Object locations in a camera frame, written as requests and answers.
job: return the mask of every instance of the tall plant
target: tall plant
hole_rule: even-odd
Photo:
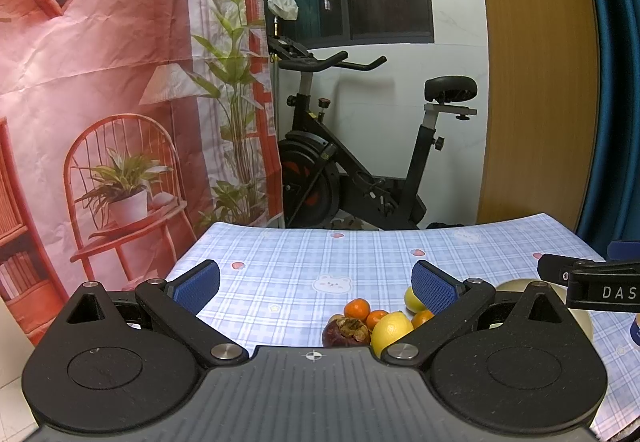
[[[232,144],[231,151],[225,152],[224,157],[239,185],[230,188],[228,183],[218,181],[211,187],[217,198],[216,206],[203,214],[201,225],[214,221],[248,224],[262,214],[265,201],[255,183],[260,176],[257,155],[252,141],[247,138],[247,127],[255,120],[255,109],[262,106],[252,98],[251,85],[256,79],[251,73],[251,57],[241,50],[241,44],[246,32],[262,26],[262,22],[247,22],[244,0],[212,2],[212,12],[227,39],[216,46],[205,37],[194,35],[193,38],[211,54],[212,59],[205,63],[219,82],[210,82],[197,73],[189,73],[189,76],[222,108],[226,123],[220,126],[220,136]]]

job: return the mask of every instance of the wooden door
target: wooden door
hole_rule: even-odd
[[[598,110],[593,0],[486,0],[489,117],[478,222],[547,213],[574,230]]]

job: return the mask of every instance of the plastic bag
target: plastic bag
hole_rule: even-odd
[[[298,4],[296,0],[268,0],[267,6],[271,13],[281,19],[295,21],[298,18]]]

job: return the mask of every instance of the plaid tablecloth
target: plaid tablecloth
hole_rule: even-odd
[[[315,231],[213,225],[177,263],[173,279],[204,259],[220,265],[220,292],[198,315],[245,346],[320,346],[327,319],[353,298],[404,310],[418,259],[463,280],[494,285],[537,277],[537,253],[602,259],[547,215],[432,231]],[[609,389],[592,429],[607,440],[640,416],[640,350],[633,314],[591,313]]]

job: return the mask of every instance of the crosshair marking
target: crosshair marking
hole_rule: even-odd
[[[322,359],[324,355],[322,355],[320,352],[312,351],[312,352],[307,352],[305,354],[305,357],[311,362],[316,362]]]

